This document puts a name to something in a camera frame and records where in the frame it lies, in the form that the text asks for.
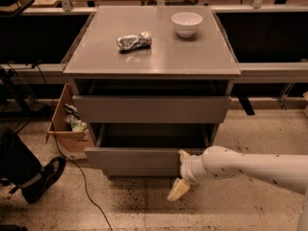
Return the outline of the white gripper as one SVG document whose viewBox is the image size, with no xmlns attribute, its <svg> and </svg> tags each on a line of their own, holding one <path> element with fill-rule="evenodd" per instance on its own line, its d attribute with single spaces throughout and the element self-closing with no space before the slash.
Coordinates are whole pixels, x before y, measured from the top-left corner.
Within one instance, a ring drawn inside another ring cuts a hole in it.
<svg viewBox="0 0 308 231">
<path fill-rule="evenodd" d="M 180 174 L 183 179 L 177 178 L 167 196 L 168 201 L 176 201 L 191 187 L 204 181 L 208 172 L 203 164 L 202 155 L 190 155 L 183 149 L 178 151 L 180 155 Z"/>
</svg>

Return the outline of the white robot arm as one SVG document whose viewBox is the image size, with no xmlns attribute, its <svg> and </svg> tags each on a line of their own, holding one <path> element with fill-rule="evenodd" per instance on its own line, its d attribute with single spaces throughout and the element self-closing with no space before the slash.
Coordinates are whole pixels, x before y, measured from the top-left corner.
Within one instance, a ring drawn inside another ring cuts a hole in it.
<svg viewBox="0 0 308 231">
<path fill-rule="evenodd" d="M 176 201 L 191 185 L 206 178 L 245 175 L 304 196 L 296 231 L 308 231 L 308 156 L 283 154 L 245 154 L 222 146 L 210 146 L 201 155 L 180 154 L 180 178 L 167 200 Z"/>
</svg>

